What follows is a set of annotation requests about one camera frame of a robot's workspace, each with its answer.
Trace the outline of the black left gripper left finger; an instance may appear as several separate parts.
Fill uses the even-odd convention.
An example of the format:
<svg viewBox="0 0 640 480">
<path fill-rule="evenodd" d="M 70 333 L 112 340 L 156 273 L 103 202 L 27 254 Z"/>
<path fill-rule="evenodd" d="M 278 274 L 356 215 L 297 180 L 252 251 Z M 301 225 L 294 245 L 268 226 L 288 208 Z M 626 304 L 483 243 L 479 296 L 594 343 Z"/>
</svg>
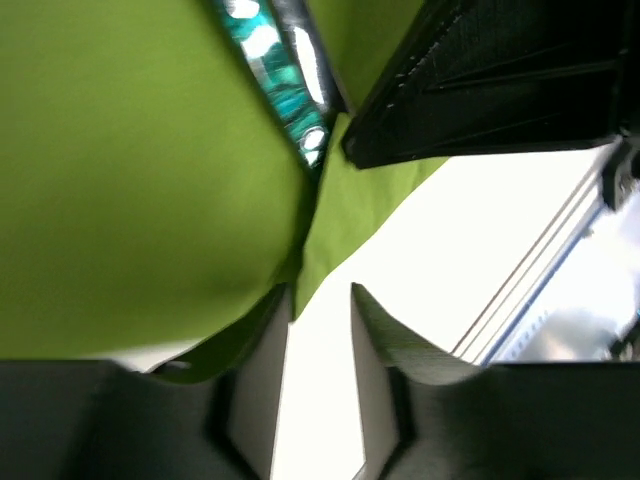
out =
<svg viewBox="0 0 640 480">
<path fill-rule="evenodd" d="M 5 479 L 266 479 L 291 294 L 148 373 L 112 360 L 1 364 Z"/>
</svg>

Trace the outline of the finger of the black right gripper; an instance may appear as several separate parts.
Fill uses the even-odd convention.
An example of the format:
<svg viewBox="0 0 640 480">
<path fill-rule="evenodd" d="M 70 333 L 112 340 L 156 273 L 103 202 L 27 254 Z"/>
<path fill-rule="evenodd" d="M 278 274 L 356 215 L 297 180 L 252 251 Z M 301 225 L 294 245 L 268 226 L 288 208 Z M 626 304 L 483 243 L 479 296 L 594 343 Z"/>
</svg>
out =
<svg viewBox="0 0 640 480">
<path fill-rule="evenodd" d="M 639 132 L 635 1 L 426 1 L 342 146 L 366 169 Z"/>
</svg>

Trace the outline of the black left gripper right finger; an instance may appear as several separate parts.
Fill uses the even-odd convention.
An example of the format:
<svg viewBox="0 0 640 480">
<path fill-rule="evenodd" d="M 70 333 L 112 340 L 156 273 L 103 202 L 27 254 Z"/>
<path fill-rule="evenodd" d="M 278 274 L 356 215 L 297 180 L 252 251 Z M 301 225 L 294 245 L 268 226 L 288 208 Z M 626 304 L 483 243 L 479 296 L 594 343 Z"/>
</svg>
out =
<svg viewBox="0 0 640 480">
<path fill-rule="evenodd" d="M 467 363 L 351 287 L 363 479 L 635 479 L 639 367 Z"/>
</svg>

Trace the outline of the silver table knife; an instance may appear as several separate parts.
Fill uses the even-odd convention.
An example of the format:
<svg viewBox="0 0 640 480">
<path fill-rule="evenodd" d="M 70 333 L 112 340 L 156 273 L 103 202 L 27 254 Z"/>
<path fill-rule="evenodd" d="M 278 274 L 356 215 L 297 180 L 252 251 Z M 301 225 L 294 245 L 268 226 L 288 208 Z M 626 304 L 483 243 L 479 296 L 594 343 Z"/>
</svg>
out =
<svg viewBox="0 0 640 480">
<path fill-rule="evenodd" d="M 275 0 L 272 4 L 313 101 L 325 116 L 346 112 L 347 102 L 340 81 L 307 2 Z"/>
</svg>

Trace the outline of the green paper napkin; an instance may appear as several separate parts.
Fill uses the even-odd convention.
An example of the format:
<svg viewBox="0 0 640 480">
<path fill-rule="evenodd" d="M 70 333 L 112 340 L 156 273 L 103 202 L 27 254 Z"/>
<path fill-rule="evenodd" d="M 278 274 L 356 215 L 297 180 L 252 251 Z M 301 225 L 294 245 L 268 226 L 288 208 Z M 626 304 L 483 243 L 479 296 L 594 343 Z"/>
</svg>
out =
<svg viewBox="0 0 640 480">
<path fill-rule="evenodd" d="M 303 308 L 440 166 L 315 184 L 209 1 L 1 5 L 1 356 L 197 341 Z"/>
</svg>

